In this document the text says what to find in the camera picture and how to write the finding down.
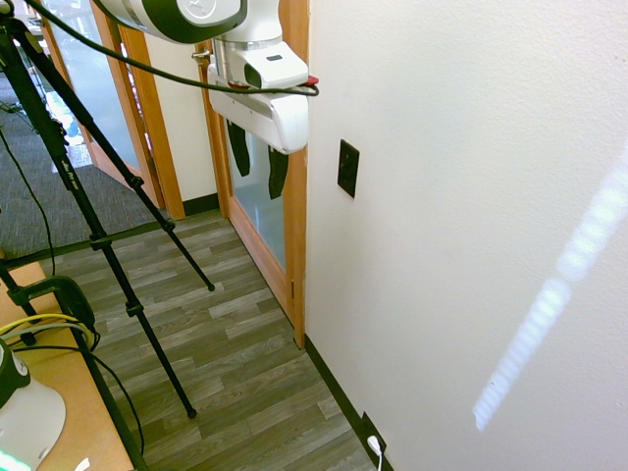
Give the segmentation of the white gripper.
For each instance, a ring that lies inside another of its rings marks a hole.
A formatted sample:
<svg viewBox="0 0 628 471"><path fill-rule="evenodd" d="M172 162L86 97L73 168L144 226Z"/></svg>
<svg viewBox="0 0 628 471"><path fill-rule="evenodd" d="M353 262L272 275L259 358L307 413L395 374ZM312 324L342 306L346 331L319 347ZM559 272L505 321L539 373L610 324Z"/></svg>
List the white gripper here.
<svg viewBox="0 0 628 471"><path fill-rule="evenodd" d="M246 131L270 145L269 197L279 198L288 175L288 154L301 150L308 142L308 99L303 95L240 94L214 89L209 95L214 111L227 119L230 146L242 177L250 173Z"/></svg>

